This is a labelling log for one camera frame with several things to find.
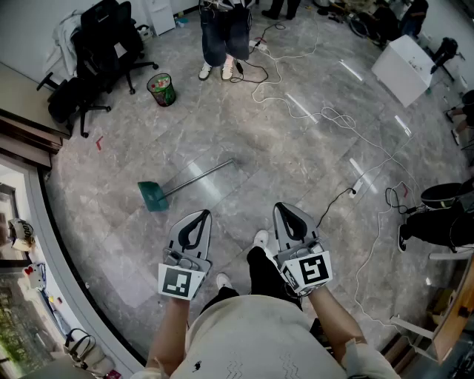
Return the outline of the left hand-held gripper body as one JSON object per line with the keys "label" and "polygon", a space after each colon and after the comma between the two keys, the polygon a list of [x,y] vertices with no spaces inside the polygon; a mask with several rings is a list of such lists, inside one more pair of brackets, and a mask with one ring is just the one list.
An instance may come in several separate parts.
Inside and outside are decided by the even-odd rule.
{"label": "left hand-held gripper body", "polygon": [[182,300],[194,299],[212,262],[171,249],[164,249],[163,256],[163,262],[158,265],[158,293]]}

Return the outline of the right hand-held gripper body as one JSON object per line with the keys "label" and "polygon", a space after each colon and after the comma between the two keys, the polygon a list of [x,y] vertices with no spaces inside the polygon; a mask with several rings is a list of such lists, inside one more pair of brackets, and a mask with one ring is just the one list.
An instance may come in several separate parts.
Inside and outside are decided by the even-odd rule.
{"label": "right hand-held gripper body", "polygon": [[294,297],[306,297],[333,279],[330,252],[321,239],[281,251],[273,260]]}

